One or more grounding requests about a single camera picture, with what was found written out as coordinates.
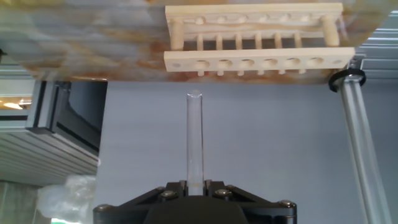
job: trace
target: gray wall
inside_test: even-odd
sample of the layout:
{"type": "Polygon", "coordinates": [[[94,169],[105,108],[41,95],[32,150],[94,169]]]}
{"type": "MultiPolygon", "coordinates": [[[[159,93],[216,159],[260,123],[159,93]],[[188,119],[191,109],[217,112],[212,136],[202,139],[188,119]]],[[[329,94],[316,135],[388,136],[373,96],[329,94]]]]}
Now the gray wall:
{"type": "Polygon", "coordinates": [[[50,224],[36,209],[39,187],[0,182],[0,223],[1,224],[50,224]]]}
{"type": "MultiPolygon", "coordinates": [[[[299,223],[363,223],[340,96],[324,85],[109,83],[96,204],[186,179],[185,96],[193,89],[204,97],[206,179],[293,200],[299,223]]],[[[364,95],[392,205],[398,83],[369,82],[364,95]]],[[[391,213],[398,223],[396,207],[391,213]]]]}

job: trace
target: screw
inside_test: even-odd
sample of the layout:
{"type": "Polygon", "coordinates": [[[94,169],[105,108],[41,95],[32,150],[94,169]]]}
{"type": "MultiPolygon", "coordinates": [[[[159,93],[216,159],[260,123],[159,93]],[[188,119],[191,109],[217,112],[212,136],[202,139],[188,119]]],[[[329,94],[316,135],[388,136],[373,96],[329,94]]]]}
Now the screw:
{"type": "Polygon", "coordinates": [[[228,190],[232,190],[235,188],[235,186],[233,186],[232,184],[228,184],[227,186],[225,186],[228,190]]]}
{"type": "Polygon", "coordinates": [[[288,207],[288,208],[291,208],[291,207],[295,207],[295,206],[296,206],[296,204],[295,204],[294,202],[290,201],[290,200],[281,200],[281,201],[279,202],[279,204],[280,204],[280,205],[283,205],[283,206],[285,206],[285,207],[288,207]]]}
{"type": "Polygon", "coordinates": [[[171,190],[166,190],[165,192],[162,193],[163,197],[171,197],[174,196],[176,193],[174,191],[171,190]]]}
{"type": "Polygon", "coordinates": [[[215,192],[217,195],[219,195],[219,196],[229,196],[230,194],[231,194],[231,192],[229,191],[229,190],[225,190],[225,189],[219,189],[219,190],[216,190],[216,192],[215,192]]]}
{"type": "Polygon", "coordinates": [[[102,204],[102,205],[98,205],[98,206],[95,208],[95,210],[97,210],[97,211],[99,211],[99,212],[102,212],[102,211],[105,211],[105,210],[107,210],[107,209],[109,209],[109,208],[111,208],[111,207],[112,207],[112,205],[102,204]]]}

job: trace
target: test tube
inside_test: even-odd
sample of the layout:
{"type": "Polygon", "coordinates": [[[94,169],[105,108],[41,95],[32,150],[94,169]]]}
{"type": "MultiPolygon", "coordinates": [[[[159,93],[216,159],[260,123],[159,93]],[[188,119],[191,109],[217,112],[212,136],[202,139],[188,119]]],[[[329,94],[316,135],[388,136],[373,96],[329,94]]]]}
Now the test tube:
{"type": "Polygon", "coordinates": [[[187,186],[188,196],[203,195],[203,132],[201,93],[187,95],[187,186]]]}

